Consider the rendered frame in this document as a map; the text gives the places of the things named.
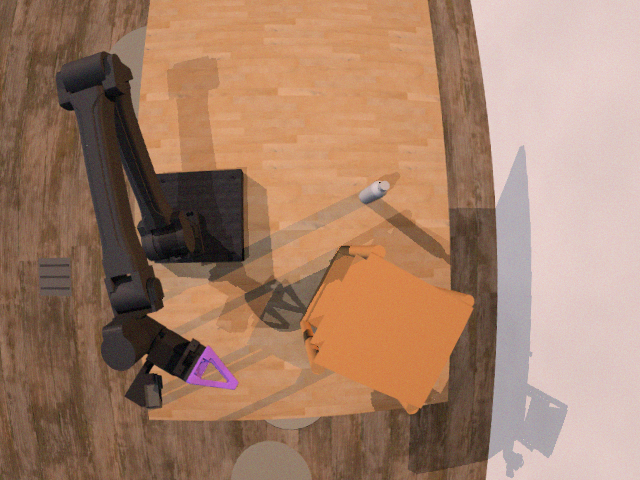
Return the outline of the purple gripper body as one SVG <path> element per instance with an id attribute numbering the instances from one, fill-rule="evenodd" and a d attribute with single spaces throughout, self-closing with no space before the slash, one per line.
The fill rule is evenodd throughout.
<path id="1" fill-rule="evenodd" d="M 157 337 L 154 343 L 159 341 L 182 355 L 173 371 L 173 374 L 186 382 L 206 347 L 199 344 L 200 342 L 196 339 L 192 339 L 190 342 L 168 328 L 164 328 L 160 335 L 164 337 Z"/>

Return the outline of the grey bottle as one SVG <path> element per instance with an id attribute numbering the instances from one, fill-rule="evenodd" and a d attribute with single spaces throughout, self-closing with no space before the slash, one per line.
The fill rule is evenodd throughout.
<path id="1" fill-rule="evenodd" d="M 359 199 L 362 203 L 369 204 L 385 196 L 389 187 L 390 184 L 387 181 L 375 181 L 360 192 Z"/>

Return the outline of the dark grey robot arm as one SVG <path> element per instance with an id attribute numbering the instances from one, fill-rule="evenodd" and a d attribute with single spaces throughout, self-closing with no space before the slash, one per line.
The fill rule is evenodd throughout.
<path id="1" fill-rule="evenodd" d="M 124 397 L 146 410 L 162 408 L 162 376 L 149 372 L 156 365 L 176 376 L 172 372 L 182 355 L 154 343 L 167 327 L 146 315 L 164 307 L 161 282 L 147 259 L 203 255 L 198 212 L 174 212 L 161 190 L 133 109 L 131 69 L 116 54 L 102 51 L 66 63 L 60 72 L 59 105 L 76 114 L 114 314 L 102 328 L 101 355 L 109 367 L 125 371 L 147 354 Z M 142 246 L 122 165 L 142 216 L 137 226 Z"/>

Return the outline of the small orange wooden shelving unit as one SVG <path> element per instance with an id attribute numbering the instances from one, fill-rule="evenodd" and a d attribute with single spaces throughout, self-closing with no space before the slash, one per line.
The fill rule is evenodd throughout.
<path id="1" fill-rule="evenodd" d="M 415 414 L 450 357 L 474 298 L 434 287 L 384 260 L 385 254 L 381 245 L 339 246 L 301 329 L 314 374 L 327 368 L 396 398 Z"/>

